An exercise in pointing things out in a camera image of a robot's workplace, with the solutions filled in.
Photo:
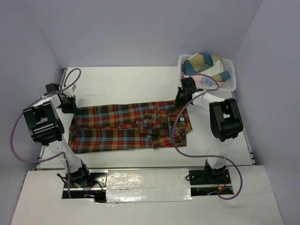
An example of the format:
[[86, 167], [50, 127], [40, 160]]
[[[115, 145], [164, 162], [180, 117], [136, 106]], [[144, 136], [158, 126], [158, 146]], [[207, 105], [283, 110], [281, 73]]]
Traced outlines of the red brown plaid shirt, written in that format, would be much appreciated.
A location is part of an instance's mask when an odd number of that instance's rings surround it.
[[[179, 112], [173, 100], [78, 108], [68, 144], [75, 154], [172, 147], [172, 128]], [[186, 146], [190, 131], [185, 110], [175, 130], [179, 147]]]

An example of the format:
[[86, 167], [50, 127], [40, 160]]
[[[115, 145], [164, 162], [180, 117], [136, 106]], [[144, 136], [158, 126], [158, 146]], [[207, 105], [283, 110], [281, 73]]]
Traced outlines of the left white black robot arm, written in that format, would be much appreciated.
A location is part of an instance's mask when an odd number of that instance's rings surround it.
[[57, 113], [75, 114], [75, 85], [60, 89], [58, 84], [46, 85], [47, 93], [32, 106], [23, 110], [30, 136], [36, 143], [46, 146], [58, 159], [65, 169], [66, 176], [61, 179], [76, 187], [87, 187], [92, 181], [92, 175], [86, 164], [75, 155], [64, 138], [65, 129]]

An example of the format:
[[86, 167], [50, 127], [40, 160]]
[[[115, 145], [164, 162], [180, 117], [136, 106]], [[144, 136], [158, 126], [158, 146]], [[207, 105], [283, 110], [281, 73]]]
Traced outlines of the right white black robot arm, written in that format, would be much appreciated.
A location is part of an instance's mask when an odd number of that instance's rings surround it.
[[219, 183], [224, 181], [226, 176], [225, 161], [229, 159], [225, 156], [230, 148], [233, 139], [237, 138], [239, 133], [243, 131], [243, 122], [237, 102], [234, 98], [219, 98], [212, 94], [210, 91], [218, 90], [217, 85], [214, 89], [198, 89], [193, 77], [186, 77], [181, 80], [181, 87], [178, 88], [178, 93], [175, 99], [175, 105], [181, 106], [182, 109], [178, 113], [174, 126], [172, 128], [172, 140], [174, 147], [177, 149], [178, 145], [175, 141], [175, 130], [177, 122], [183, 111], [192, 104], [199, 106], [209, 112], [210, 117], [210, 130], [212, 135], [217, 139], [216, 150], [213, 154], [203, 156], [193, 156], [186, 153], [180, 153], [189, 158], [215, 158], [213, 162], [205, 161], [205, 166], [201, 174], [192, 172], [189, 174], [189, 181], [191, 184], [197, 182]]

